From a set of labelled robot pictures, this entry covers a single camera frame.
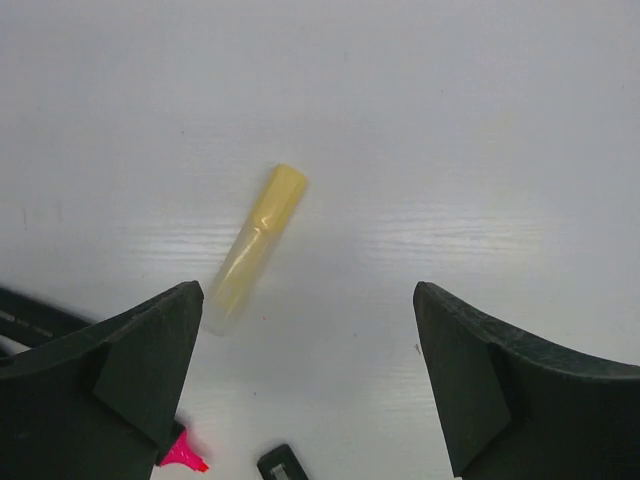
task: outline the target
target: pink highlighter tip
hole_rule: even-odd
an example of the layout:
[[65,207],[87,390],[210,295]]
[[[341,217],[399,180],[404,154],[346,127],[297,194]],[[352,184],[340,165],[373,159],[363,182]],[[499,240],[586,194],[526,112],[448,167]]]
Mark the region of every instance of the pink highlighter tip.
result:
[[181,463],[196,472],[204,473],[209,470],[209,465],[207,465],[199,455],[191,450],[191,447],[187,442],[186,430],[180,434],[178,440],[173,444],[173,447],[171,447],[167,456],[164,457],[160,466],[164,467],[170,463]]

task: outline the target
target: black object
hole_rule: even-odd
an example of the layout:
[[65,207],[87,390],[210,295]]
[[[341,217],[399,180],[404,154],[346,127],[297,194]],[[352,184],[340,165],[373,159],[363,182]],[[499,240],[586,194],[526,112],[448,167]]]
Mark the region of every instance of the black object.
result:
[[309,480],[287,444],[263,455],[258,461],[258,470],[264,480]]
[[111,319],[0,290],[0,479],[148,480],[174,421],[203,294],[188,282]]
[[585,355],[418,284],[422,351],[454,476],[640,478],[640,368]]

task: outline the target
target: yellow plastic tube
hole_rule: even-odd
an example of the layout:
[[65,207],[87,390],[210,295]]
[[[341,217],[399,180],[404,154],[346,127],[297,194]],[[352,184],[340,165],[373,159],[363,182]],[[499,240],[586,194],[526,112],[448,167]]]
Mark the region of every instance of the yellow plastic tube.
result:
[[293,167],[274,168],[205,296],[202,325],[206,330],[222,336],[233,328],[307,183]]

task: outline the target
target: black clip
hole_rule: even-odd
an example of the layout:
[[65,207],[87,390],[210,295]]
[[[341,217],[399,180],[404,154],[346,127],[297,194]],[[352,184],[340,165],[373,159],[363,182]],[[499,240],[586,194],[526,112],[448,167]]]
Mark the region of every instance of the black clip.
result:
[[264,480],[309,480],[302,465],[287,444],[271,450],[258,460],[258,470]]

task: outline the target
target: pink highlighter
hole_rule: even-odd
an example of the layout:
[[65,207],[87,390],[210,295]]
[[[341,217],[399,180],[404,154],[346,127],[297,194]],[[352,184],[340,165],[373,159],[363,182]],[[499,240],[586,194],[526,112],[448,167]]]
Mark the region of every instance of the pink highlighter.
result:
[[204,473],[209,470],[209,465],[204,462],[202,457],[191,450],[187,435],[187,429],[185,428],[182,430],[182,433],[180,433],[173,446],[169,449],[169,452],[165,455],[162,461],[157,464],[158,466],[164,467],[170,463],[181,463],[196,472]]

